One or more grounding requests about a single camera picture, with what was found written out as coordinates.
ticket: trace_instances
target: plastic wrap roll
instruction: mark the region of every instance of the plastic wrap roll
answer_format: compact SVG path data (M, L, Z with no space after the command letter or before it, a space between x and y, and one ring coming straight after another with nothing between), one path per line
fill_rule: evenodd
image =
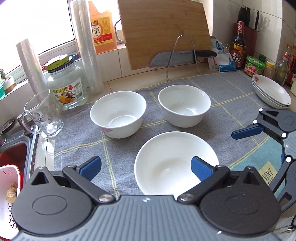
M20 56L22 68L26 74L34 94L46 90L46 79L44 77L38 55L35 54L28 39L17 44L17 51Z
M70 7L75 36L91 92L101 93L104 90L104 81L94 48L88 1L73 0Z

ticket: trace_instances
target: orange liquid bottle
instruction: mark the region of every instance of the orange liquid bottle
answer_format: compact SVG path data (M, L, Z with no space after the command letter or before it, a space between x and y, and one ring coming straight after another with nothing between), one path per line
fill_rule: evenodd
M115 29L110 11L99 12L92 1L89 1L89 15L96 53L117 48Z

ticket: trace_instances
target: small succulent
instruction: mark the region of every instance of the small succulent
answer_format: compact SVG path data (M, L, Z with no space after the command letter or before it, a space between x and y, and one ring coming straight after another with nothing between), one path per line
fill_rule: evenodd
M6 81L6 74L4 73L3 69L0 69L0 75L1 75L1 79L3 79L4 81Z

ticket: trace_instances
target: green lid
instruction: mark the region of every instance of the green lid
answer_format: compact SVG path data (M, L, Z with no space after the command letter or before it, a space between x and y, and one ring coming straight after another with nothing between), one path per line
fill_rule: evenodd
M266 56L264 56L263 54L259 55L259 60L262 61L263 63L266 62Z
M260 61L259 59L257 59L257 58L254 58L254 57L248 55L247 60L250 63L252 63L252 64L254 64L254 65L256 65L256 66L258 66L260 68L265 68L265 64L262 61Z
M52 58L50 61L48 61L45 65L45 69L47 71L56 69L57 67L60 67L61 65L67 63L69 61L69 56L67 54L59 55L57 57Z

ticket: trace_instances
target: white plastic bag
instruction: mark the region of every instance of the white plastic bag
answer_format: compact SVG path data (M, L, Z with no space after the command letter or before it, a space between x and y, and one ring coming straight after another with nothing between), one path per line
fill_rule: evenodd
M211 38L211 45L217 56L208 58L210 70L219 70L220 72L237 70L231 54L224 51L222 43L215 38Z

